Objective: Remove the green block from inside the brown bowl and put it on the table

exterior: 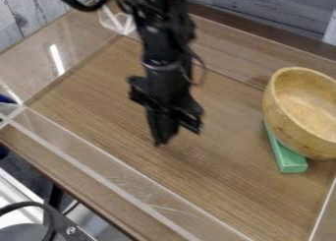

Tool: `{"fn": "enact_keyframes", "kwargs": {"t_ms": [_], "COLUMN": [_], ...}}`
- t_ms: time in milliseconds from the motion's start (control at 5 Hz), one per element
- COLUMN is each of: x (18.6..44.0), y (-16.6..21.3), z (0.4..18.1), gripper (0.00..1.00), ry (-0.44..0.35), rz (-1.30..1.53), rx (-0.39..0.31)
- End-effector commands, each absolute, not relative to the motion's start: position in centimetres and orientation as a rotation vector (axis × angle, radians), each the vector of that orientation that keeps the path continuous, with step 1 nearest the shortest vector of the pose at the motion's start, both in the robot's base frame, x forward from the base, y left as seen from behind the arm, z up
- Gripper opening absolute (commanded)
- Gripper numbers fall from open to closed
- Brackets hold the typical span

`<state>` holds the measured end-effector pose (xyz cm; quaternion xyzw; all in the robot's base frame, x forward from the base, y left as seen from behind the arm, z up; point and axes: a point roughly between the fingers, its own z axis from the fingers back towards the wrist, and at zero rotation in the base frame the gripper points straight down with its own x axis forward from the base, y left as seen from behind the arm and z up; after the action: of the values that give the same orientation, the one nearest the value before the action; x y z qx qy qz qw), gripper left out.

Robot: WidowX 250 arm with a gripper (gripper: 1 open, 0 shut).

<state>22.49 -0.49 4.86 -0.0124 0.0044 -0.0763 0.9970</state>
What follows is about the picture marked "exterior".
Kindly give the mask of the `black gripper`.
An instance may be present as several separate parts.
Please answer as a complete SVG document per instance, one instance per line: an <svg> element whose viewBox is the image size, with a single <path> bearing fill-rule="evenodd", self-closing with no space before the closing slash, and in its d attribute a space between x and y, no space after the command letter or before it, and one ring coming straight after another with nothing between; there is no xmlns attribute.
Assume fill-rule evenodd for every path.
<svg viewBox="0 0 336 241"><path fill-rule="evenodd" d="M167 65L143 61L144 76L131 76L129 98L145 107L153 142L165 145L179 127L199 134L204 109L191 95L193 66L189 59Z"/></svg>

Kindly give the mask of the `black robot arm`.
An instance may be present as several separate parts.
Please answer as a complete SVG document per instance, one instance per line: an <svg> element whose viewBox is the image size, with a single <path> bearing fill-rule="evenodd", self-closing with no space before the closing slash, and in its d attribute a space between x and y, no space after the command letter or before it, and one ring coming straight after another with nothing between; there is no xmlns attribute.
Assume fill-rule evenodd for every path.
<svg viewBox="0 0 336 241"><path fill-rule="evenodd" d="M92 5L79 0L60 0L81 12L93 12L116 1L135 21L143 42L143 76L127 78L128 98L145 109L153 144L160 146L181 128L203 130L204 108L191 94L199 84L193 62L201 57L191 48L196 24L189 16L188 0L97 0Z"/></svg>

